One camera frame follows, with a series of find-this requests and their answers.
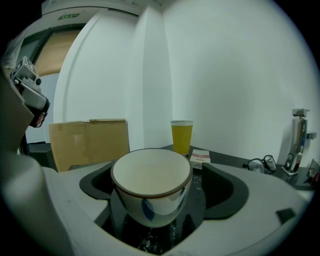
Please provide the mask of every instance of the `white ceramic bowl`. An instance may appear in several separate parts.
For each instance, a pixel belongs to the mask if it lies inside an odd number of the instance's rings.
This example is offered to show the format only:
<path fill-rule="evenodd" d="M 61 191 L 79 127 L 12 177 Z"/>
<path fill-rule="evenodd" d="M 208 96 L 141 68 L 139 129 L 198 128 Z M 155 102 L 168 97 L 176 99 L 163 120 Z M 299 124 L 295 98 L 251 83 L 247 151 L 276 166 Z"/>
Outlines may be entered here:
<path fill-rule="evenodd" d="M 168 225 L 178 216 L 192 175 L 186 157 L 159 148 L 132 151 L 111 169 L 115 189 L 128 214 L 150 228 Z"/>

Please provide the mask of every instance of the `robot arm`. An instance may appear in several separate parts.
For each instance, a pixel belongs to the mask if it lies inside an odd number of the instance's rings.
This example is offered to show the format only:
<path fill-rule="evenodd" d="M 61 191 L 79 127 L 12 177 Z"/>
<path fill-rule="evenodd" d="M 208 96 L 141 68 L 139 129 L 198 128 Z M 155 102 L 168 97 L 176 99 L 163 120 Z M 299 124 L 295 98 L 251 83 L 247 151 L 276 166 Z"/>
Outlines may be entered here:
<path fill-rule="evenodd" d="M 35 66 L 26 56 L 15 66 L 10 79 L 24 99 L 24 104 L 32 112 L 31 127 L 41 127 L 50 106 L 49 100 L 41 94 L 41 78 Z"/>

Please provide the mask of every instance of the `bowl rim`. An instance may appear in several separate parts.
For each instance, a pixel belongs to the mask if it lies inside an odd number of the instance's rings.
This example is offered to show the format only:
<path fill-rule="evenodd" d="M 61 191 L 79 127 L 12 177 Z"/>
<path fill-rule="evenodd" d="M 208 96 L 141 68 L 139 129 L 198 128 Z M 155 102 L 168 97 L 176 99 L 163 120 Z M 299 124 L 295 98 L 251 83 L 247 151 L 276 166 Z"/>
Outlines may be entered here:
<path fill-rule="evenodd" d="M 189 164 L 189 174 L 188 176 L 186 177 L 186 179 L 177 187 L 167 191 L 167 192 L 164 192 L 164 193 L 160 193 L 160 194 L 140 194 L 140 193 L 135 193 L 135 192 L 132 192 L 128 189 L 126 189 L 125 187 L 121 186 L 119 184 L 119 182 L 116 180 L 115 176 L 114 176 L 114 166 L 116 165 L 116 163 L 118 162 L 118 160 L 120 160 L 121 158 L 123 158 L 124 156 L 132 153 L 132 152 L 135 152 L 135 151 L 141 151 L 141 150 L 166 150 L 166 151 L 170 151 L 170 152 L 173 152 L 175 154 L 178 154 L 179 156 L 182 156 L 185 158 L 185 160 L 187 160 L 188 164 Z M 173 150 L 169 150 L 169 149 L 165 149 L 165 148 L 156 148 L 156 147 L 149 147 L 149 148 L 141 148 L 141 149 L 137 149 L 137 150 L 134 150 L 134 151 L 131 151 L 129 153 L 126 153 L 124 154 L 123 156 L 121 156 L 119 159 L 117 159 L 112 167 L 111 167 L 111 172 L 110 172 L 110 175 L 111 175 L 111 179 L 113 181 L 113 183 L 121 190 L 123 191 L 124 193 L 130 195 L 130 196 L 133 196 L 133 197 L 136 197 L 136 198 L 142 198 L 142 199 L 157 199 L 157 198 L 164 198 L 164 197 L 167 197 L 167 196 L 170 196 L 176 192 L 178 192 L 179 190 L 181 190 L 184 186 L 186 186 L 188 184 L 188 182 L 191 180 L 192 178 L 192 175 L 193 175 L 193 168 L 191 167 L 191 164 L 190 164 L 190 161 L 187 157 L 185 157 L 184 155 L 182 154 L 179 154 L 177 152 L 174 152 Z"/>

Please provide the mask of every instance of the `small white box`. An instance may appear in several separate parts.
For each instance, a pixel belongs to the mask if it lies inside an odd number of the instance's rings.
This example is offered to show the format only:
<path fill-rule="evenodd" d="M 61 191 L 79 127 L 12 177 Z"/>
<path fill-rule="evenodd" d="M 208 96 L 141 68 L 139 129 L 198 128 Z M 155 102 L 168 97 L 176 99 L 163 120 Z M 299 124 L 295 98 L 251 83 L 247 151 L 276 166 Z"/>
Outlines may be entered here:
<path fill-rule="evenodd" d="M 202 163 L 210 163 L 210 154 L 208 150 L 194 149 L 190 157 L 192 168 L 202 170 Z"/>

